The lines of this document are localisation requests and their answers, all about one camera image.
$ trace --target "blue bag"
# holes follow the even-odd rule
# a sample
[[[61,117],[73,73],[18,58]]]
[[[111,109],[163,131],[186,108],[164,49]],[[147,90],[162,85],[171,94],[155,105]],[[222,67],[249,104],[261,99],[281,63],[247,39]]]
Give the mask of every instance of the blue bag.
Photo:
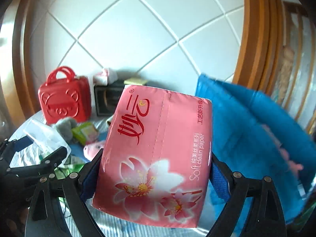
[[[245,177],[272,177],[285,220],[287,223],[291,222],[304,206],[298,185],[303,186],[307,195],[314,185],[316,149],[309,136],[262,92],[215,81],[202,74],[195,95],[210,99],[213,104],[213,153],[232,171],[240,171]],[[270,127],[289,153],[290,159],[304,166],[299,173],[299,180],[289,170],[262,124]],[[219,196],[227,197],[223,193],[227,188],[219,188],[218,184],[214,187]],[[212,186],[210,188],[217,218],[225,201],[218,197]],[[250,204],[251,198],[247,198],[235,233],[242,230]]]

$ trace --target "pink plush toy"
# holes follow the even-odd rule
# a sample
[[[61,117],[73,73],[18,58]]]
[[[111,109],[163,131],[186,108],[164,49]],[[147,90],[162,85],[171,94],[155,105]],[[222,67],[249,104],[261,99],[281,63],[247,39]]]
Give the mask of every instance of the pink plush toy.
[[[92,161],[93,158],[95,157],[95,155],[99,152],[100,149],[104,148],[104,143],[105,143],[105,140],[104,141],[98,141],[98,142],[95,142],[95,143],[91,143],[89,145],[86,145],[84,148],[83,148],[83,154],[84,156]]]
[[[294,161],[290,161],[290,156],[286,149],[279,148],[279,152],[281,153],[281,156],[283,159],[287,162],[289,165],[289,168],[291,169],[292,173],[298,178],[298,172],[304,169],[304,166],[302,164],[296,164]]]

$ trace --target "bag handle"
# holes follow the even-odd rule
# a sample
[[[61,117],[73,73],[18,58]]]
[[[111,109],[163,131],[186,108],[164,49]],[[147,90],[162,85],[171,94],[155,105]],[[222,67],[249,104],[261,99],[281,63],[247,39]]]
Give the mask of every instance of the bag handle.
[[[57,69],[53,70],[48,75],[45,85],[49,85],[49,84],[56,82],[57,81],[56,75],[58,72],[62,72],[66,75],[67,83],[70,83],[75,78],[75,72],[71,68],[69,68],[67,66],[61,66],[61,67],[58,67]]]

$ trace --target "metal screw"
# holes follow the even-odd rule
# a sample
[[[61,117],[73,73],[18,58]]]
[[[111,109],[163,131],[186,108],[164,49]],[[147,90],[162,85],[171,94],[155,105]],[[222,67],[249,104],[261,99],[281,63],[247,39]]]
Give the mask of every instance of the metal screw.
[[[241,173],[239,173],[239,172],[234,172],[234,173],[233,173],[233,176],[236,177],[236,178],[240,178],[240,177],[241,177]]]
[[[47,181],[47,177],[43,176],[39,181],[41,183],[45,183]]]
[[[69,175],[69,177],[71,178],[71,179],[74,179],[74,178],[76,178],[78,176],[78,173],[76,173],[76,172],[72,172],[70,175]]]
[[[268,182],[268,183],[272,181],[272,180],[271,180],[271,177],[269,177],[269,176],[265,176],[265,177],[264,177],[264,180],[265,180],[266,182]]]

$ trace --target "white tile wall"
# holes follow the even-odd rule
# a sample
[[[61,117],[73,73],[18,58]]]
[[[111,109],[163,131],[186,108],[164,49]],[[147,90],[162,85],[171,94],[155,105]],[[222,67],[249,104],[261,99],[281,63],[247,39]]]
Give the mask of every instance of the white tile wall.
[[[234,10],[227,14],[229,23],[232,24],[232,30],[238,38],[239,45],[241,44],[242,31],[244,28],[244,7]]]
[[[218,17],[222,11],[214,0],[143,0],[168,29],[182,38],[192,30]]]
[[[150,79],[150,86],[190,95],[194,95],[198,80],[197,72],[177,44],[146,65],[138,75]]]
[[[220,80],[234,73],[239,45],[225,17],[209,23],[181,43],[201,72]]]
[[[79,37],[115,1],[117,0],[56,0],[50,7],[50,12],[73,36]]]
[[[38,0],[34,9],[36,88],[68,65],[90,77],[112,67],[194,94],[200,73],[226,80],[236,67],[243,0]]]

